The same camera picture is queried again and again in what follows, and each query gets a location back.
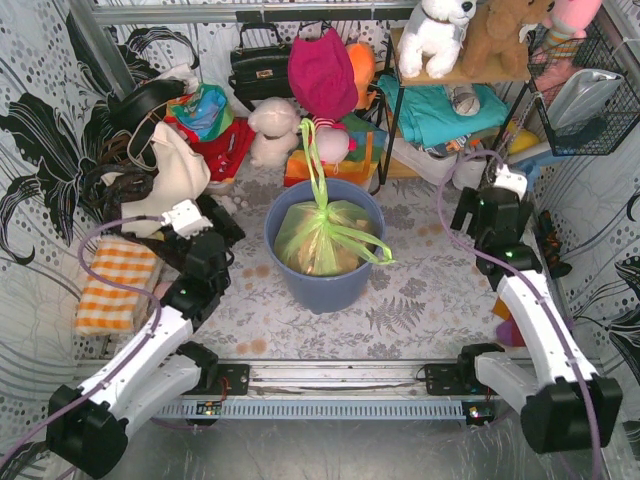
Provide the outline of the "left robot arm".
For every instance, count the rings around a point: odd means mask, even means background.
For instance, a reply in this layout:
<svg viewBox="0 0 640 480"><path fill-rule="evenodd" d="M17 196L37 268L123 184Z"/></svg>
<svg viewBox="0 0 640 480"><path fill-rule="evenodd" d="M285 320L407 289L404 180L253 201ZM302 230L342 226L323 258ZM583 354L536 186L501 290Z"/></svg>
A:
<svg viewBox="0 0 640 480"><path fill-rule="evenodd" d="M138 289L154 315L101 370L50 397L46 447L94 479L120 461L130 438L165 404L218 378L218 357L191 341L231 280L232 246L244 231L210 197L185 200L157 216L183 249L178 278L162 297Z"/></svg>

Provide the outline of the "green trash bag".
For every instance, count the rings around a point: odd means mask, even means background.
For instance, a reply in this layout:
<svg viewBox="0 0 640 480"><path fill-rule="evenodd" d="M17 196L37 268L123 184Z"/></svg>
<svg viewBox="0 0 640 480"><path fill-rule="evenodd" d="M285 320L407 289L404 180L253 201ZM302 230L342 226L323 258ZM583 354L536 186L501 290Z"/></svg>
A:
<svg viewBox="0 0 640 480"><path fill-rule="evenodd" d="M395 262L391 248L374 234L366 211L346 200L331 201L314 123L299 125L313 198L287 209L274 240L276 258L307 276L335 277L371 263Z"/></svg>

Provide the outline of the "blue trash bin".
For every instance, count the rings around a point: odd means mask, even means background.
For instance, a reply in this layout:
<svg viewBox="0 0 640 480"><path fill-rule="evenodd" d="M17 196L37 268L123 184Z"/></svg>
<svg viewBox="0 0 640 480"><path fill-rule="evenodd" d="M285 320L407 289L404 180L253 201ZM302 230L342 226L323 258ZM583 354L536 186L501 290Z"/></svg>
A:
<svg viewBox="0 0 640 480"><path fill-rule="evenodd" d="M330 201L345 200L362 207L373 222L375 235L385 240L386 225L376 200L362 187L345 180L327 180ZM272 203L264 222L263 237L269 255L283 275L294 300L314 314L333 313L352 305L364 292L373 265L364 263L350 273L335 277L314 277L285 266L275 254L275 239L288 209L299 202L311 201L310 181L286 188Z"/></svg>

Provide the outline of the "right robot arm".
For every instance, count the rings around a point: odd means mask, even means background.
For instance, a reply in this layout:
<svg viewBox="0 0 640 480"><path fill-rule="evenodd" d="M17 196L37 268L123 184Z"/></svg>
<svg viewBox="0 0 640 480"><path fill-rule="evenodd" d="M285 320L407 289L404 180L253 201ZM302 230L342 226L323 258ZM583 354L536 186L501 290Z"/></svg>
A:
<svg viewBox="0 0 640 480"><path fill-rule="evenodd" d="M476 355L472 370L519 414L535 452L599 450L610 443L623 393L572 338L538 256L521 240L523 210L512 190L466 187L451 222L473 239L476 266L515 320L534 366L528 373L495 347Z"/></svg>

